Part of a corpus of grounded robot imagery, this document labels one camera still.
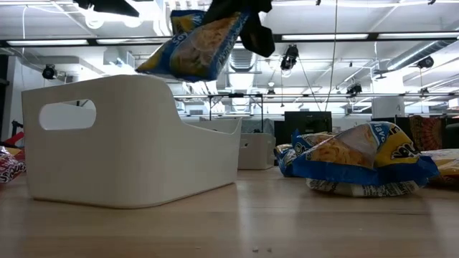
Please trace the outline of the blue ramen noodle pack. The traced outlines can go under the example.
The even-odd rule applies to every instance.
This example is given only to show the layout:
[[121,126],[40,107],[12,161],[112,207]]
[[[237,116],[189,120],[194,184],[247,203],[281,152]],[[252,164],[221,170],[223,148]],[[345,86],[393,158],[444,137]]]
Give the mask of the blue ramen noodle pack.
[[291,143],[277,145],[273,151],[280,172],[285,177],[293,177],[293,161],[315,145],[333,137],[333,133],[306,133],[296,129],[291,136]]
[[248,18],[236,11],[228,17],[203,23],[205,11],[173,10],[174,35],[163,43],[136,71],[185,82],[215,81],[236,44]]
[[296,134],[284,174],[316,191],[353,197],[411,194],[438,176],[437,165],[397,125],[370,122],[336,135]]

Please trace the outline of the white LED light strip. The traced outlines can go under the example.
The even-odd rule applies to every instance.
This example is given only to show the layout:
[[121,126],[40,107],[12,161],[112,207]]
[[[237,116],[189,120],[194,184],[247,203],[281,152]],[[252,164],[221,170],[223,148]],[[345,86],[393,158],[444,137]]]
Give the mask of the white LED light strip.
[[8,40],[6,43],[13,47],[88,45],[86,39]]
[[410,33],[384,33],[378,39],[457,39],[459,32],[410,32]]
[[152,38],[115,38],[115,39],[97,39],[96,42],[101,45],[132,45],[132,44],[144,44],[144,45],[155,45],[163,44],[170,40],[169,37],[152,37]]
[[368,34],[294,34],[283,35],[282,40],[345,40],[366,39]]

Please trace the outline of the black monitor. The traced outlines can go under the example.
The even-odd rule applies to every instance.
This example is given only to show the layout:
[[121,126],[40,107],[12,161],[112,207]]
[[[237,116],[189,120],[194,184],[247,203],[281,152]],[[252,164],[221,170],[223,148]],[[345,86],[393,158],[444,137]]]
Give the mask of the black monitor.
[[288,111],[284,112],[284,121],[275,121],[276,144],[292,143],[292,135],[332,131],[331,112]]

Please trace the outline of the white plastic bin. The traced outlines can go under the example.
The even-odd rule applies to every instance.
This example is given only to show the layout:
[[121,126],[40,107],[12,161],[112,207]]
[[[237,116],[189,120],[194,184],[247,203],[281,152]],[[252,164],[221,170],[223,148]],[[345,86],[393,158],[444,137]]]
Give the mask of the white plastic bin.
[[[69,130],[41,120],[48,104],[91,100],[95,121]],[[115,75],[22,93],[25,158],[33,199],[136,209],[235,182],[241,120],[193,125],[169,86]]]
[[267,133],[242,133],[239,170],[266,170],[275,163],[275,138]]

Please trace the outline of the red plastic object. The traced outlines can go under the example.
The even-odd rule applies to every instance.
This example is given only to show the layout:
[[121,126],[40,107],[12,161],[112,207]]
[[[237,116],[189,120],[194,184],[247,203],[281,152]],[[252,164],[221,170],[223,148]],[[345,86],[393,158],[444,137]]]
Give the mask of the red plastic object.
[[6,139],[5,141],[2,142],[2,144],[6,147],[11,147],[11,148],[15,148],[16,147],[16,143],[19,142],[20,140],[22,140],[24,138],[24,133],[23,132],[19,132],[19,133],[16,133],[15,135],[13,135],[12,137]]

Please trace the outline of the colourful patterned cloth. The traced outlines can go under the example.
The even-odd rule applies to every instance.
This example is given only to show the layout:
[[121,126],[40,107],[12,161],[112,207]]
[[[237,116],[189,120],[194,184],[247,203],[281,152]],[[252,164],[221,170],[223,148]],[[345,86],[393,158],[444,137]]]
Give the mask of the colourful patterned cloth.
[[412,139],[420,151],[434,151],[443,148],[443,120],[409,117]]

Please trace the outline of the ribbed ceiling vent duct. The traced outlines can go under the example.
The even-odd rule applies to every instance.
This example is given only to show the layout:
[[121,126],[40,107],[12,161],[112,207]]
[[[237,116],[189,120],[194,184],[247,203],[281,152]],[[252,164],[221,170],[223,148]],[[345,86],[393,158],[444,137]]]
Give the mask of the ribbed ceiling vent duct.
[[229,67],[235,72],[250,72],[256,63],[257,56],[246,49],[233,49],[229,56]]

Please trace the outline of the black aluminium rig frame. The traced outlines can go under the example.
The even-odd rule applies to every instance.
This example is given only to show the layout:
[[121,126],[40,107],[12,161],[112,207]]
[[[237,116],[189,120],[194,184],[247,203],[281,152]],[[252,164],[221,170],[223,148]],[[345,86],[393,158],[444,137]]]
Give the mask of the black aluminium rig frame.
[[[293,35],[293,34],[274,34],[273,40],[275,43],[320,43],[320,42],[385,42],[385,41],[437,41],[437,40],[459,40],[457,39],[446,39],[446,38],[436,38],[436,39],[378,39],[379,34],[384,33],[410,33],[410,32],[360,32],[360,33],[337,33],[337,34],[368,34],[369,36],[366,39],[345,39],[345,40],[282,40],[283,35]],[[101,45],[96,42],[97,39],[115,39],[115,38],[63,38],[63,39],[86,39],[88,41],[88,45],[71,45],[71,46],[32,46],[31,48],[38,48],[38,47],[117,47],[117,46],[149,46],[144,44],[132,44],[132,45]],[[152,38],[152,37],[124,37],[124,38]],[[13,47],[6,43],[8,40],[53,40],[53,39],[0,39],[0,48],[7,48]]]

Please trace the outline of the silver ceiling duct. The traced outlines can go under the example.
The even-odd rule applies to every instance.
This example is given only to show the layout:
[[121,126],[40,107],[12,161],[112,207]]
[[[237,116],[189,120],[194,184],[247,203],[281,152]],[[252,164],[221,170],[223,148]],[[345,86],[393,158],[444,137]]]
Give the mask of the silver ceiling duct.
[[433,42],[419,43],[408,49],[406,52],[401,53],[399,56],[394,57],[388,61],[386,65],[387,70],[400,70],[403,67],[411,65],[420,61],[431,54],[455,43],[456,40],[437,40]]

